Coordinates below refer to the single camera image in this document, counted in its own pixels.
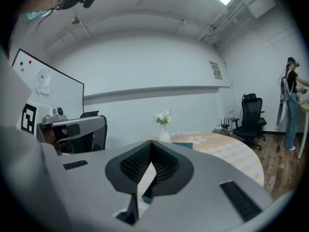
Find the cable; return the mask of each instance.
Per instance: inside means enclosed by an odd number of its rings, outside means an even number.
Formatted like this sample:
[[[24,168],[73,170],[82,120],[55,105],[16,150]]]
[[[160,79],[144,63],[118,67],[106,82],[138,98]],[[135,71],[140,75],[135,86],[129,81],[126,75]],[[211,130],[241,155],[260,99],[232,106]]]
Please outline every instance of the cable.
[[[298,105],[303,105],[303,104],[305,104],[306,103],[306,101],[309,99],[309,96],[307,97],[307,99],[305,99],[305,101],[303,102],[303,103],[299,103]]]
[[[228,74],[227,67],[226,67],[226,62],[225,62],[225,61],[224,61],[224,65],[225,65],[225,69],[226,69],[227,76],[228,76],[228,78],[229,78],[229,79],[230,79],[230,81],[231,81],[231,77],[230,77],[230,75]],[[234,110],[235,110],[235,96],[234,96],[234,88],[233,88],[233,83],[234,83],[234,81],[232,82],[232,85],[231,85],[231,87],[232,87],[232,92],[233,92],[233,118],[234,118]]]
[[[281,73],[281,75],[280,75],[280,77],[279,77],[279,79],[278,79],[278,81],[277,81],[277,83],[278,83],[279,86],[281,86],[281,84],[279,84],[279,80],[280,80],[280,78],[282,77],[282,75],[283,75],[283,73],[284,73],[284,71],[285,71],[285,68],[286,68],[286,66],[284,67],[284,69],[283,69],[283,71],[282,71],[282,73]]]

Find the whiteboard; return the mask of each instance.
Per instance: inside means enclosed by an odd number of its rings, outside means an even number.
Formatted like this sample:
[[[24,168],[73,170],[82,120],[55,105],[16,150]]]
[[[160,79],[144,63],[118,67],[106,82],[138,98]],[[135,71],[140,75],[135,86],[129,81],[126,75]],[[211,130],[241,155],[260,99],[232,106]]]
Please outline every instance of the whiteboard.
[[[50,92],[48,95],[39,94],[34,86],[36,74],[41,68],[49,69],[51,72]],[[32,90],[29,101],[50,108],[62,107],[68,119],[79,118],[83,114],[83,83],[45,64],[23,49],[19,49],[17,52],[13,62],[13,70]]]

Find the black grille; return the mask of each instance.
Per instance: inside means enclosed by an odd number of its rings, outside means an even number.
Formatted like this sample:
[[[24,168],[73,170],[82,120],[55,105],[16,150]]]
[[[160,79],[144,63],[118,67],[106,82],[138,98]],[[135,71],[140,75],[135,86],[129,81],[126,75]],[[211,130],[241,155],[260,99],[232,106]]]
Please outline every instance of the black grille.
[[[120,163],[121,171],[135,183],[139,183],[150,164],[151,145]]]
[[[84,165],[87,165],[88,162],[86,162],[85,160],[80,160],[80,161],[75,161],[75,162],[71,162],[71,163],[67,163],[67,164],[63,164],[64,168],[66,170],[72,169],[72,168],[78,168]]]
[[[156,171],[158,183],[171,178],[179,168],[178,160],[156,145],[153,145],[151,151],[151,161]]]
[[[245,222],[262,212],[255,202],[235,182],[223,183],[220,187]]]

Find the wooden desk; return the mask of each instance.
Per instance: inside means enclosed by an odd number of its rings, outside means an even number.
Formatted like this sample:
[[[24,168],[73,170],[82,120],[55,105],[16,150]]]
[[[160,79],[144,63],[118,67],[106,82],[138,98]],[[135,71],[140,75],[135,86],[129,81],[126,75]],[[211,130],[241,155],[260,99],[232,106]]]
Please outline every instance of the wooden desk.
[[[303,154],[303,150],[304,150],[306,138],[307,138],[308,120],[309,120],[309,103],[299,105],[299,107],[300,107],[300,110],[303,111],[306,114],[306,118],[305,118],[305,128],[304,128],[303,141],[301,143],[300,151],[299,151],[299,154],[298,154],[298,157],[297,157],[298,159],[300,159],[301,155]]]
[[[264,187],[264,171],[259,158],[252,149],[235,138],[214,133],[195,133],[173,135],[171,136],[171,141],[178,143],[193,143],[194,150],[211,154],[227,161]],[[149,187],[155,174],[155,168],[151,163],[138,185],[140,216],[142,216],[149,207],[149,205],[142,200],[141,196]]]

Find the white vase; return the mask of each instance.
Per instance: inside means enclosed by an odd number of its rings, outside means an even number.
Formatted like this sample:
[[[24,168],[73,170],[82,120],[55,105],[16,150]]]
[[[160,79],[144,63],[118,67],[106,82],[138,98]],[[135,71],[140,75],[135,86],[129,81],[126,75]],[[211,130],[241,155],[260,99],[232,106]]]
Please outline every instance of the white vase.
[[[168,131],[166,130],[166,125],[160,125],[161,126],[161,132],[159,136],[159,141],[170,143],[170,136]]]

